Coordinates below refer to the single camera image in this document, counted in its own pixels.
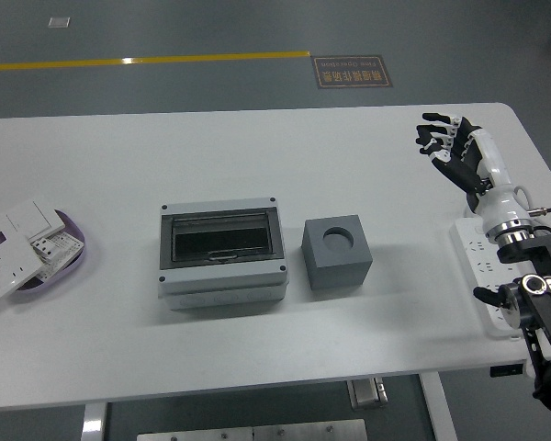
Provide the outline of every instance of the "electrical distribution box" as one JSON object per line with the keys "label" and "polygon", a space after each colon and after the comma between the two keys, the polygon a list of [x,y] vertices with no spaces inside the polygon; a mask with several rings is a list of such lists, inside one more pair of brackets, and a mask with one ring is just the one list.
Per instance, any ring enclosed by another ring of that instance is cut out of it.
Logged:
{"label": "electrical distribution box", "polygon": [[158,276],[159,297],[172,310],[283,299],[276,199],[163,205]]}

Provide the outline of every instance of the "yellow floor line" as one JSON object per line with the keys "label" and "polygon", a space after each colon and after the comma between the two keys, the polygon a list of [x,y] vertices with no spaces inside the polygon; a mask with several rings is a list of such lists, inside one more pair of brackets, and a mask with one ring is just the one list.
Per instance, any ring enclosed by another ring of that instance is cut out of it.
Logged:
{"label": "yellow floor line", "polygon": [[70,60],[63,62],[8,62],[0,64],[0,71],[24,69],[56,69],[62,67],[120,66],[156,64],[162,62],[224,62],[233,60],[260,60],[265,58],[309,57],[308,51],[217,53],[208,55],[177,55],[173,57],[111,58],[103,60]]}

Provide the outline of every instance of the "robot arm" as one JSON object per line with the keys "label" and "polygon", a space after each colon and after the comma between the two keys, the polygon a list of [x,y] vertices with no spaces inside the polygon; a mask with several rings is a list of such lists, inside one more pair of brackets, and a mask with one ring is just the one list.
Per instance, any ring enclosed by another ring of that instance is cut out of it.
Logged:
{"label": "robot arm", "polygon": [[489,133],[465,118],[425,113],[433,124],[417,127],[420,152],[467,194],[469,208],[483,220],[483,230],[499,246],[502,263],[531,261],[537,274],[501,285],[498,292],[474,289],[479,300],[501,308],[507,323],[522,328],[535,371],[533,396],[551,411],[551,361],[545,360],[536,336],[543,329],[551,344],[551,233],[534,234],[531,215],[515,199],[514,185]]}

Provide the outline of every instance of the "white table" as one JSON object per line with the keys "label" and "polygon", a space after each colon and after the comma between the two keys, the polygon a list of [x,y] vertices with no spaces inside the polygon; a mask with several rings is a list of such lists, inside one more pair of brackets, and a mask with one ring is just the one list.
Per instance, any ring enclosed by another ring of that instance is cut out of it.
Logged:
{"label": "white table", "polygon": [[[518,362],[484,332],[448,230],[465,195],[419,155],[423,111],[463,114],[551,206],[551,173],[502,104],[0,120],[0,212],[42,193],[86,236],[43,296],[0,300],[0,408],[114,401]],[[169,311],[157,299],[164,203],[277,197],[287,296]],[[358,214],[363,286],[309,289],[304,220]]]}

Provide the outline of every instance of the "wall socket panel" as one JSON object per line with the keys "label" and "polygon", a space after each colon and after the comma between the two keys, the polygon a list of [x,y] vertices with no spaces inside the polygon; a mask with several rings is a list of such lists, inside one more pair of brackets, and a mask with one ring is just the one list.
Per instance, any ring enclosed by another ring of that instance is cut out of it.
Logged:
{"label": "wall socket panel", "polygon": [[[473,288],[483,287],[497,290],[503,283],[511,283],[515,278],[534,273],[533,264],[520,262],[504,265],[498,260],[498,245],[490,243],[482,230],[481,218],[463,218],[455,221],[451,228],[451,239],[466,274],[469,295]],[[495,337],[520,337],[520,329],[512,329],[504,320],[500,308],[487,305],[474,298],[481,320],[488,334]]]}
{"label": "wall socket panel", "polygon": [[51,239],[43,237],[32,243],[35,253],[45,262],[52,262],[57,259],[63,252],[63,249]]}
{"label": "wall socket panel", "polygon": [[59,271],[67,267],[84,248],[83,242],[79,241],[67,232],[58,232],[57,234],[51,236],[49,240],[60,250],[60,252],[57,254],[58,256],[56,258],[51,260],[41,257],[45,262],[45,266],[37,274],[37,278],[41,282],[46,282],[55,276]]}
{"label": "wall socket panel", "polygon": [[0,298],[13,293],[43,268],[35,250],[22,234],[0,243]]}

